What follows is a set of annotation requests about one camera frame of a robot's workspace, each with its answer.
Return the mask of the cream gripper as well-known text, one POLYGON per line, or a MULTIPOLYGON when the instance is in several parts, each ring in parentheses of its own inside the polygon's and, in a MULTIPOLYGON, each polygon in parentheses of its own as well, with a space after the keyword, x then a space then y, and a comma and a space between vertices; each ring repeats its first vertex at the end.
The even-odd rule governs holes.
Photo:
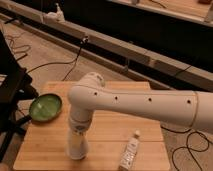
POLYGON ((68 123, 69 123, 70 130, 79 134, 85 133, 90 128, 90 125, 91 125, 90 120, 77 121, 73 119, 72 117, 68 119, 68 123))

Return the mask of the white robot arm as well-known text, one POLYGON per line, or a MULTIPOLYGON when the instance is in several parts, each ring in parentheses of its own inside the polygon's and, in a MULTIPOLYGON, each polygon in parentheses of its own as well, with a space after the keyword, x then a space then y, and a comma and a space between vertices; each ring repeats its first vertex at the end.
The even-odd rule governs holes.
POLYGON ((90 72, 68 93, 70 128, 86 132, 95 110, 114 111, 213 134, 213 93, 175 90, 115 90, 90 72))

